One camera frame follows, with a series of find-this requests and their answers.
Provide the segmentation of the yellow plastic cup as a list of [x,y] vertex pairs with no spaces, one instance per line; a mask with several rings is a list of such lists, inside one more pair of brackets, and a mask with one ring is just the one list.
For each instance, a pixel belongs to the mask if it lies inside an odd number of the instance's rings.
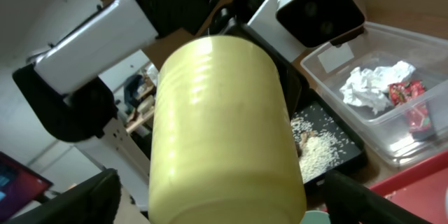
[[299,223],[305,211],[271,57],[235,36],[199,38],[171,54],[157,87],[150,222]]

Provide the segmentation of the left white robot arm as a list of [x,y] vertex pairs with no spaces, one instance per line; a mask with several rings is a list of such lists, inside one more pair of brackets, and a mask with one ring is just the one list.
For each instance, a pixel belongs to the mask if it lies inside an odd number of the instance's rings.
[[[148,208],[150,160],[118,117],[100,74],[175,32],[199,33],[220,0],[113,0],[13,80],[46,131],[100,168],[118,171],[137,209]],[[264,0],[237,0],[245,15]]]

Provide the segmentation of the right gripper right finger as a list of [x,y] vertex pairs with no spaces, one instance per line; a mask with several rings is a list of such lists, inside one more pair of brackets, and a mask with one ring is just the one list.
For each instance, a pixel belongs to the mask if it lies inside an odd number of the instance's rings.
[[338,171],[325,174],[323,198],[331,224],[427,224]]

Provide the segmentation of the rice and food leftovers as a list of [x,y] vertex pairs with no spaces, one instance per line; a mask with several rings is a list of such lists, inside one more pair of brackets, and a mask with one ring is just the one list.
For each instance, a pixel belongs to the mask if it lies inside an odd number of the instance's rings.
[[350,140],[333,119],[325,118],[323,129],[314,127],[307,117],[296,116],[290,122],[299,155],[304,183],[310,182],[329,169],[343,163]]

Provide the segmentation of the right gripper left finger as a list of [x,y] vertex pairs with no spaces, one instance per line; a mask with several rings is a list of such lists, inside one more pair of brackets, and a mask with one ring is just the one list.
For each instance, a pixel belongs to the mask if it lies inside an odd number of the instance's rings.
[[6,224],[112,224],[120,198],[120,177],[109,168]]

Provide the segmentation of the red snack wrapper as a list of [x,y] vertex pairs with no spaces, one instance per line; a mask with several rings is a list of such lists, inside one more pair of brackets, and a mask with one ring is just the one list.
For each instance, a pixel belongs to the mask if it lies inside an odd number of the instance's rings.
[[[388,96],[394,106],[401,106],[424,95],[426,88],[421,80],[392,83],[388,86]],[[431,128],[431,119],[426,102],[420,102],[405,112],[409,131],[425,132]]]

